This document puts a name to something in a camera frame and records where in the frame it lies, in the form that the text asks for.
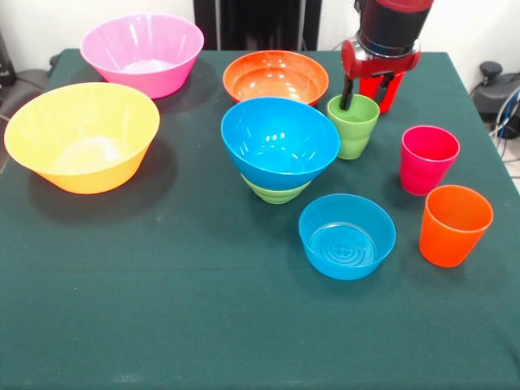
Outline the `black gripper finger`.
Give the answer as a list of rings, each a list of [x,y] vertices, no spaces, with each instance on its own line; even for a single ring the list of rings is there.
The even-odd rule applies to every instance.
[[[392,72],[384,74],[378,87],[378,101],[382,102],[388,91],[388,86],[392,83],[394,74]]]
[[[348,76],[344,78],[344,88],[340,99],[340,109],[348,111],[353,100],[353,80]]]

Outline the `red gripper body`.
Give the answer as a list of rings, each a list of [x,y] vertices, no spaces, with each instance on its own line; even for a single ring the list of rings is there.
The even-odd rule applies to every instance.
[[[414,69],[421,56],[419,40],[401,57],[385,57],[367,51],[357,39],[348,39],[341,46],[341,62],[350,80],[370,78],[387,73],[407,72]]]

